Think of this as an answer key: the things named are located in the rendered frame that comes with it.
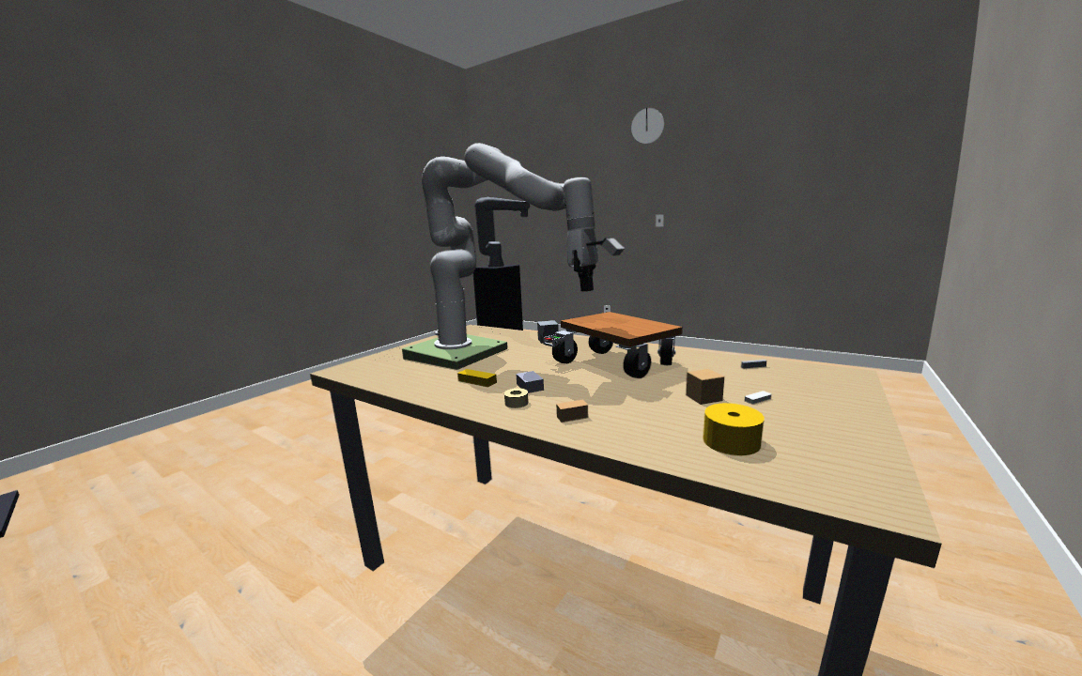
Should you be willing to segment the yellow cylinder with center hole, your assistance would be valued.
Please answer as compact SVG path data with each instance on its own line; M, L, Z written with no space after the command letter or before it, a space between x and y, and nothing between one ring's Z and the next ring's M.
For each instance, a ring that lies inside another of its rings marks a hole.
M763 412L756 409L742 405L712 405L704 412L703 442L720 453L749 456L761 449L763 427Z

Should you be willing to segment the tan cardboard box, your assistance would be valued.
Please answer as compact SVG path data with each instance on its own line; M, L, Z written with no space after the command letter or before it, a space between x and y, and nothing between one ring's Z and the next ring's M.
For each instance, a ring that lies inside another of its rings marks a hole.
M697 405L724 401L724 379L710 369L687 372L686 395Z

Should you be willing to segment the cream ring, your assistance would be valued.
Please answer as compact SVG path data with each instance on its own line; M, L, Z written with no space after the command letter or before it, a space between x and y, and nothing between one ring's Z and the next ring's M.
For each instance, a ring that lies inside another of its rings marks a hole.
M528 392L524 389L510 389L505 392L505 405L512 409L518 409L529 403Z

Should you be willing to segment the tan wooden block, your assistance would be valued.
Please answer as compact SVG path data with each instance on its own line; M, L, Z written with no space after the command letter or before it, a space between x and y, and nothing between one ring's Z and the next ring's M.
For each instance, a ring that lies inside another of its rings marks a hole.
M571 401L557 405L557 417L560 423L588 419L588 403L584 401Z

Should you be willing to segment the yellow flat bar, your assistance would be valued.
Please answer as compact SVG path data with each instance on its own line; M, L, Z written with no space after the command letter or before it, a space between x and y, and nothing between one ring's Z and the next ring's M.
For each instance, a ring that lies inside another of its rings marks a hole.
M475 384L478 386L484 386L484 388L489 388L494 382L497 382L497 374L480 372L480 371L462 371L456 373L456 377L460 382L470 382L470 384Z

